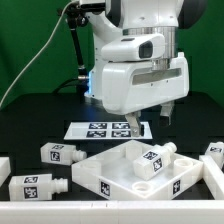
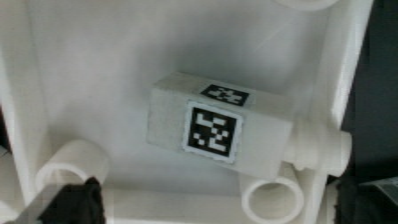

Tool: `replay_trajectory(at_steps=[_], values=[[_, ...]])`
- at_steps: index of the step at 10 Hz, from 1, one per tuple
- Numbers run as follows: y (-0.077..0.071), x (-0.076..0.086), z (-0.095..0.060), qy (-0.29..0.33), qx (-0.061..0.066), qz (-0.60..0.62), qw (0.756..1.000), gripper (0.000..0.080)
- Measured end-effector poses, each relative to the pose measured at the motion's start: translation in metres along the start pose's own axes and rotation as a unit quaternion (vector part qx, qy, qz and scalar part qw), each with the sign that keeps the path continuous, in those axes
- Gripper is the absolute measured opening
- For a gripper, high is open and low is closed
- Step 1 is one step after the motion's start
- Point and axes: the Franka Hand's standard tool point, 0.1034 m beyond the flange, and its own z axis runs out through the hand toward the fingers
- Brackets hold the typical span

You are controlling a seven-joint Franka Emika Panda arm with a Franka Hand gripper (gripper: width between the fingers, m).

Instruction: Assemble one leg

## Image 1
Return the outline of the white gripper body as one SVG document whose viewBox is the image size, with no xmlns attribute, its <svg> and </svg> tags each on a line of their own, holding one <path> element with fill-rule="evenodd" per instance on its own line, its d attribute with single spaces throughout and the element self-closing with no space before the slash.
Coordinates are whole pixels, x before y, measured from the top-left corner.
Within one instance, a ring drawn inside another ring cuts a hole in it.
<svg viewBox="0 0 224 224">
<path fill-rule="evenodd" d="M 185 97 L 188 63 L 183 52 L 170 68 L 153 71 L 149 61 L 108 63 L 102 72 L 102 103 L 112 114 L 128 114 Z"/>
</svg>

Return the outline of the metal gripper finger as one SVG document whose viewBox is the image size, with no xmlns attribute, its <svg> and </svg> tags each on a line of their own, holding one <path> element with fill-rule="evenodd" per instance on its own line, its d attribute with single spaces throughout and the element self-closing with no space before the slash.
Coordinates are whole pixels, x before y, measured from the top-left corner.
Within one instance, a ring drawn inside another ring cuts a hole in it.
<svg viewBox="0 0 224 224">
<path fill-rule="evenodd" d="M 159 124 L 167 127 L 171 124 L 171 116 L 174 108 L 174 102 L 170 101 L 161 105 Z"/>
<path fill-rule="evenodd" d="M 125 115 L 133 137 L 139 137 L 141 135 L 141 123 L 139 120 L 140 115 L 141 113 L 139 111 L 131 112 Z"/>
</svg>

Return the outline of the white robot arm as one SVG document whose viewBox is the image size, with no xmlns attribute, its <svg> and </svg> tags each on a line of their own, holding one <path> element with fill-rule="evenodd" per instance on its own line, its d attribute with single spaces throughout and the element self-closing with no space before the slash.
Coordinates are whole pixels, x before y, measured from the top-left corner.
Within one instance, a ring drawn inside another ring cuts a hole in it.
<svg viewBox="0 0 224 224">
<path fill-rule="evenodd" d="M 79 0 L 79 6 L 94 38 L 86 100 L 123 115 L 134 137 L 142 134 L 143 109 L 160 105 L 170 121 L 174 101 L 189 91 L 176 34 L 201 18 L 207 0 Z"/>
</svg>

